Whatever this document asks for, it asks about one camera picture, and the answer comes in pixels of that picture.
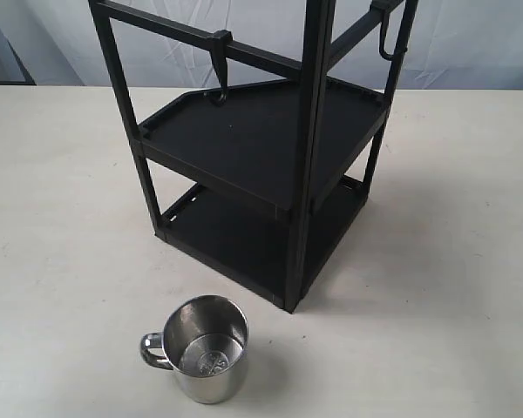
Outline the stainless steel mug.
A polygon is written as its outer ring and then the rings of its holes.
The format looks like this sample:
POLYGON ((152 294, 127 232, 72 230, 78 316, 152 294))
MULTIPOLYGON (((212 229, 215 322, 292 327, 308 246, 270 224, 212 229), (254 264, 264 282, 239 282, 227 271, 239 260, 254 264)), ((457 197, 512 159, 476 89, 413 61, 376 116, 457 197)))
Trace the stainless steel mug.
POLYGON ((229 400, 248 371, 248 321, 231 300, 206 294, 184 302, 160 332, 139 343, 142 360, 173 373, 180 390, 201 404, 229 400))

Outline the black metal shelf rack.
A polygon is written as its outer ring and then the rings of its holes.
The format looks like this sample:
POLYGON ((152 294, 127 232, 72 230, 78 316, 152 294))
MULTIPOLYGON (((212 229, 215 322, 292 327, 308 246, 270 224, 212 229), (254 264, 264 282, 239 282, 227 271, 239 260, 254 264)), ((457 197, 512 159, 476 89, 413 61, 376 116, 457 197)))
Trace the black metal shelf rack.
MULTIPOLYGON (((406 54, 381 58, 370 7, 332 37, 335 8, 307 2, 300 60, 233 38, 223 106, 204 97, 218 96, 218 84, 138 121, 112 22, 208 54, 213 32, 115 1, 89 4, 155 235, 286 312, 369 197, 406 54)), ((402 1, 391 12, 388 53, 407 49, 417 9, 402 1)))

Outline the black metal hook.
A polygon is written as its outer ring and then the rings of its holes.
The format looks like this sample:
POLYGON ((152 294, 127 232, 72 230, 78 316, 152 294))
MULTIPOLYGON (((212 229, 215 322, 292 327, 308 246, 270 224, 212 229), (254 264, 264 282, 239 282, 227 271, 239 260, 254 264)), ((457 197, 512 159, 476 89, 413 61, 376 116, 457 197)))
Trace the black metal hook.
POLYGON ((392 53, 388 53, 385 50, 391 12, 401 3, 402 0, 372 0, 370 3, 370 11, 377 12, 380 16, 378 52, 381 58, 389 62, 392 62, 396 57, 399 57, 402 53, 407 51, 406 48, 399 49, 398 47, 396 47, 392 53))
POLYGON ((228 63, 226 56, 226 47, 233 40, 232 33, 228 30, 218 30, 208 39, 210 43, 209 54, 214 73, 220 84, 220 92, 215 96, 212 92, 205 92, 204 97, 214 105, 223 106, 228 98, 228 63))

